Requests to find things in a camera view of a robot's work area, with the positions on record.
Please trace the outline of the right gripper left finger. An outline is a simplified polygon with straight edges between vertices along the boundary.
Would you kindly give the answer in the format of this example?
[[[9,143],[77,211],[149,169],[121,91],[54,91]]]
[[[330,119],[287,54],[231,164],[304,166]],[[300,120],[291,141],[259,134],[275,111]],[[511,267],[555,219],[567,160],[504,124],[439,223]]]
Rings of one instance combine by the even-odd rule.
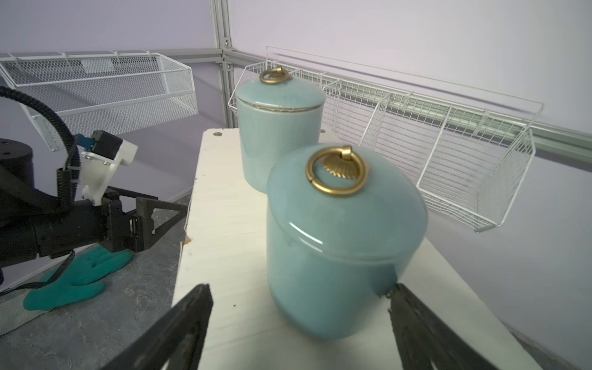
[[[105,369],[197,369],[214,300],[197,285]]]

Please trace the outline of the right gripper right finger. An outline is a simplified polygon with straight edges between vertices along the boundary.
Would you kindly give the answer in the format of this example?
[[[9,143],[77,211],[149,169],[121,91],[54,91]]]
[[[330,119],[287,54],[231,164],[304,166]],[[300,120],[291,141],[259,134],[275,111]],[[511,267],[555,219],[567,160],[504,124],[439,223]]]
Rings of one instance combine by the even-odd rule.
[[[388,310],[404,369],[495,369],[405,285],[388,294]]]

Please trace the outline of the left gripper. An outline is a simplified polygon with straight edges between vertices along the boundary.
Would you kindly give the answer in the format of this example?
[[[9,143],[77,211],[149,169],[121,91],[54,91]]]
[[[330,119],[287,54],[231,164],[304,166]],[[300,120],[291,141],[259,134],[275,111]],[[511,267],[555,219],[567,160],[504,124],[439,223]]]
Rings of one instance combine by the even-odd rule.
[[[136,198],[136,210],[125,212],[121,197]],[[187,205],[109,186],[100,206],[80,200],[67,211],[34,217],[36,248],[40,257],[51,258],[92,244],[112,253],[143,252],[185,219],[187,213]]]

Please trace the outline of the light blue canister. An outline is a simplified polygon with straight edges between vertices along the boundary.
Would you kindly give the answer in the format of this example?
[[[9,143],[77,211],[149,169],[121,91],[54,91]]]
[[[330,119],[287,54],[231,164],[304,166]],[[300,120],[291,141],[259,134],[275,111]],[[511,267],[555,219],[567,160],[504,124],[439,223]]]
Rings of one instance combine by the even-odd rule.
[[[266,193],[271,169],[290,152],[319,142],[326,95],[286,69],[267,69],[236,90],[245,180]]]
[[[326,143],[279,160],[267,195],[278,309],[317,339],[355,334],[424,240],[428,211],[416,185],[372,150]]]

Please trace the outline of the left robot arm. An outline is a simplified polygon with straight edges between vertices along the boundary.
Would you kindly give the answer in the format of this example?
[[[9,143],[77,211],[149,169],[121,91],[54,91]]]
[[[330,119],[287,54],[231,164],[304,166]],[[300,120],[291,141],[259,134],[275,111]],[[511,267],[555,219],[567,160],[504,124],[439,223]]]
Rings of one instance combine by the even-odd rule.
[[[24,92],[1,88],[1,96],[39,113],[59,134],[67,152],[55,172],[57,194],[35,188],[32,148],[1,141],[1,266],[37,257],[65,257],[63,274],[75,249],[99,244],[109,252],[146,251],[188,213],[185,205],[113,187],[121,166],[137,146],[103,130],[74,135],[45,103]]]

